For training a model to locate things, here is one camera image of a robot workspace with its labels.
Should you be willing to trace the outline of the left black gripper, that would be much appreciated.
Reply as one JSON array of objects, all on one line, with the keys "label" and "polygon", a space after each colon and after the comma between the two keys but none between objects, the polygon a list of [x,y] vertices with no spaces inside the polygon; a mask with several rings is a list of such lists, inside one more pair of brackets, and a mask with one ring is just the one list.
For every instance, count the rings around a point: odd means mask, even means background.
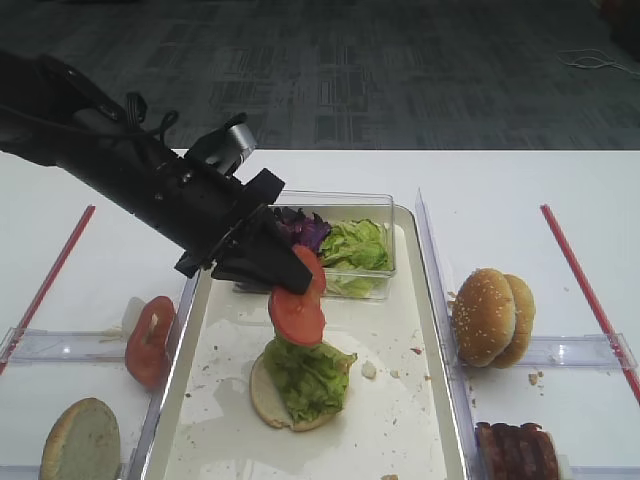
[{"label": "left black gripper", "polygon": [[176,269],[188,276],[213,269],[215,280],[242,288],[282,287],[304,294],[312,273],[276,225],[271,208],[284,183],[269,170],[242,183],[235,176],[256,147],[244,113],[200,137],[186,154],[160,135],[130,131],[132,163],[142,172],[133,211],[183,248]]}]

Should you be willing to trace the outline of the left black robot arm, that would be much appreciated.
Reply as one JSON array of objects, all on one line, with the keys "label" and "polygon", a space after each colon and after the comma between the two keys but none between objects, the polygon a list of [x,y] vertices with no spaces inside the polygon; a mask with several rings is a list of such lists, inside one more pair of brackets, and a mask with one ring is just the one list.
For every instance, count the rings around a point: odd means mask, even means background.
[{"label": "left black robot arm", "polygon": [[119,104],[72,66],[47,55],[1,55],[1,148],[58,167],[123,208],[183,253],[186,276],[213,277],[306,292],[310,270],[280,233],[272,204],[281,179],[268,170],[242,182],[235,173],[256,142],[244,114],[177,154],[165,142],[169,111],[144,129],[146,104]]}]

